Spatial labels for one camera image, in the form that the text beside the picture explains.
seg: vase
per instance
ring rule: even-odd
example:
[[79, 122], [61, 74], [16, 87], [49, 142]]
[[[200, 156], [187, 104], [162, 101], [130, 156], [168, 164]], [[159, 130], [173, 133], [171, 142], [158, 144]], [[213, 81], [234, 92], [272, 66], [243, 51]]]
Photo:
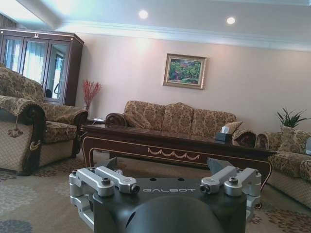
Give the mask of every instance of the vase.
[[89, 106], [90, 106], [90, 103], [89, 102], [85, 102], [84, 103], [84, 109], [89, 111]]

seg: beige wall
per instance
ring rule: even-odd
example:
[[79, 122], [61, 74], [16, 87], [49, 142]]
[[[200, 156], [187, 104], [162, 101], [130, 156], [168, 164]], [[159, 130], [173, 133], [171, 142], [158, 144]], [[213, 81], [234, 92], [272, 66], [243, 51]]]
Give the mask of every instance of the beige wall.
[[[228, 111], [244, 122], [243, 128], [256, 132], [278, 131], [275, 114], [282, 106], [308, 109], [305, 116], [311, 117], [309, 52], [78, 35], [85, 46], [76, 105], [83, 106], [83, 79], [103, 84], [92, 117], [122, 113], [128, 100]], [[163, 86], [167, 53], [209, 57], [205, 90]], [[311, 120], [298, 128], [311, 131]]]

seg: wooden cabinet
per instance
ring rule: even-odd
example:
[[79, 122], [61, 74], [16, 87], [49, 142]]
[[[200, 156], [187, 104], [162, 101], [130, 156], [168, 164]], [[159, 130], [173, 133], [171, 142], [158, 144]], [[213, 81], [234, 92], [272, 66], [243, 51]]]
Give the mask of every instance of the wooden cabinet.
[[0, 29], [0, 62], [40, 83], [45, 102], [74, 106], [83, 44], [73, 33]]

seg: framed painting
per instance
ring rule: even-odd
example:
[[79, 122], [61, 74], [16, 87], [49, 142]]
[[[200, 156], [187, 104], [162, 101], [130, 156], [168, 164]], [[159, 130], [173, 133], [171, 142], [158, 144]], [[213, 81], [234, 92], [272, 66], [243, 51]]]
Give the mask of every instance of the framed painting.
[[167, 54], [163, 85], [204, 89], [207, 58]]

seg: coffee table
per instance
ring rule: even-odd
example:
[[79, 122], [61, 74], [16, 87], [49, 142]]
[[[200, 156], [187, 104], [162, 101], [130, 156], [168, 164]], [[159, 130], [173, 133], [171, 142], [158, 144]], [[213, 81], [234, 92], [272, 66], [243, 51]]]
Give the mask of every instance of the coffee table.
[[115, 125], [84, 125], [82, 151], [86, 167], [94, 166], [93, 151], [104, 150], [138, 159], [207, 168], [207, 158], [227, 160], [239, 168], [251, 167], [262, 175], [263, 189], [271, 174], [267, 158], [272, 151], [235, 146], [213, 138]]

